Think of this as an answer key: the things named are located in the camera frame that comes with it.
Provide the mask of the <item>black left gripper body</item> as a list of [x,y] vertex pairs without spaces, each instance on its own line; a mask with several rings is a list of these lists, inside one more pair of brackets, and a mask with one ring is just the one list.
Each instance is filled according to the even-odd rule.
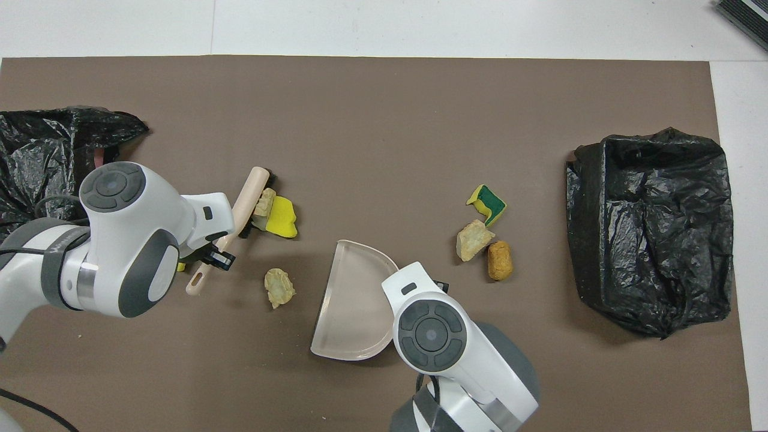
[[185,257],[180,257],[180,262],[200,262],[205,263],[206,265],[211,265],[215,268],[222,269],[223,271],[228,271],[230,270],[231,265],[233,265],[235,259],[236,257],[233,254],[220,249],[213,243],[209,243],[202,248],[194,250],[191,254]]

